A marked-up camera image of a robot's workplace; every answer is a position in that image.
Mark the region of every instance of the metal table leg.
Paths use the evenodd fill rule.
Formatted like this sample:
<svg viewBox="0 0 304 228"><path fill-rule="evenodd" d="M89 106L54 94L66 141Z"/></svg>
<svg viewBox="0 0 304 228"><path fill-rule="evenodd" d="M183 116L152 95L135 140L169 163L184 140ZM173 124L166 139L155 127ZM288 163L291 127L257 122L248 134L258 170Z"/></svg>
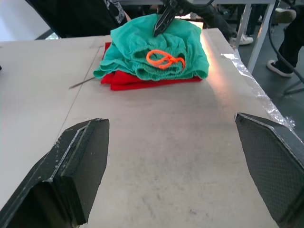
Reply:
<svg viewBox="0 0 304 228"><path fill-rule="evenodd" d="M241 19L241 22L240 22L240 25L238 28L237 40L235 43L236 49L238 49L242 34L244 33L246 24L249 21L250 12L251 12L251 4L246 4L244 13L243 13L243 16L242 16L242 19Z"/></svg>
<svg viewBox="0 0 304 228"><path fill-rule="evenodd" d="M250 60L249 60L248 66L247 66L247 69L249 70L250 73L252 73L253 69L255 68L255 65L257 62L256 60L260 53L261 47L264 43L264 39L265 39L267 30L268 30L269 19L270 19L270 16L271 16L271 13L272 13L272 10L274 7L275 7L275 1L273 3L270 3L267 7L263 23L262 23L260 31L258 33L257 40L256 40L255 46L253 48L253 51L252 51L252 54L251 54L251 57L250 57Z"/></svg>

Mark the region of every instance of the person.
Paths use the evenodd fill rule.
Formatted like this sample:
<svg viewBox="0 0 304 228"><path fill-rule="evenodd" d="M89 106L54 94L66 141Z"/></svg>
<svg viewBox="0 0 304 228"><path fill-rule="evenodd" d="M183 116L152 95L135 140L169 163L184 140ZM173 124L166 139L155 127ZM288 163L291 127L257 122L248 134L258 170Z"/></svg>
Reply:
<svg viewBox="0 0 304 228"><path fill-rule="evenodd" d="M292 9L276 9L275 18L278 22L292 20L285 30L284 41L279 53L293 66L298 62L299 51L304 46L304 5ZM291 77L293 71L282 61L269 60L267 68L282 77Z"/></svg>
<svg viewBox="0 0 304 228"><path fill-rule="evenodd" d="M231 44L235 43L238 33L226 22L223 16L212 5L199 9L193 8L191 11L204 18L211 28L218 28L228 42ZM252 42L253 38L243 34L239 45L247 45Z"/></svg>

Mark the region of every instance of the red cloth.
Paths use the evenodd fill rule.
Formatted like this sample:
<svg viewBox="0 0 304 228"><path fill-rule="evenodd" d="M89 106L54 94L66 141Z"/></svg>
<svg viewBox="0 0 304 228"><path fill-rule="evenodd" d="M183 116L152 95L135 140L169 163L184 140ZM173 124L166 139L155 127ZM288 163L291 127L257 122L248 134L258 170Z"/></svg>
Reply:
<svg viewBox="0 0 304 228"><path fill-rule="evenodd" d="M109 48L111 43L105 44L104 52ZM198 76L194 76L193 78L189 79L166 79L160 81L144 81L139 79L134 75L130 75L123 71L116 71L110 74L105 75L100 83L101 84L110 84L111 90L120 91L120 90L130 90L130 89L142 89L142 88L149 88L149 87L156 87L156 86L164 86L169 84L176 84L176 83L184 83L184 82L200 82L202 79Z"/></svg>

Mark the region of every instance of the floor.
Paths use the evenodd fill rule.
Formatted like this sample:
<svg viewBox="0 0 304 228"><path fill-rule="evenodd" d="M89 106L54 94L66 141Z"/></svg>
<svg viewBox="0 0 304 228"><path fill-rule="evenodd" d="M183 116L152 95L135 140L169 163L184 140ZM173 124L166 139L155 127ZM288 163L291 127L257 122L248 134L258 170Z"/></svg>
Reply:
<svg viewBox="0 0 304 228"><path fill-rule="evenodd" d="M280 47L284 39L283 28L285 26L286 25L282 24L275 27L275 30L272 33L273 41L277 48ZM254 39L257 38L258 29L259 28L257 26ZM251 44L249 46L242 46L239 48L241 59L245 65L247 65L249 62L253 47L254 44ZM275 58L275 52L270 46L269 36L267 35L252 75L261 85L273 103L277 106L281 114L287 118L291 124L294 125L294 130L298 136L304 140L304 92L283 96L284 89L290 86L292 83L297 82L299 79L295 75L290 79L282 78L277 74L269 71L266 68L266 63L268 60ZM303 60L304 48L301 49L299 62L303 62ZM296 69L300 73L304 73L304 65L298 64Z"/></svg>

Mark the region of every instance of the green cloth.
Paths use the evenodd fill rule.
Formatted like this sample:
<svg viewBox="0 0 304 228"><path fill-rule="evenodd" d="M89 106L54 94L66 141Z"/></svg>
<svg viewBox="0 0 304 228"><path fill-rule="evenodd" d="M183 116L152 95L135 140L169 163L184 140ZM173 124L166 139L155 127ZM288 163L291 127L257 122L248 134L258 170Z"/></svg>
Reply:
<svg viewBox="0 0 304 228"><path fill-rule="evenodd" d="M188 21L174 19L163 34L153 37L157 19L156 14L139 17L112 30L112 43L94 76L102 78L120 70L141 80L206 78L209 63L200 43L201 29ZM181 62L173 63L166 70L150 65L146 55L153 49L165 51L175 58L182 57L186 62L185 69L182 70ZM151 59L162 57L154 54Z"/></svg>

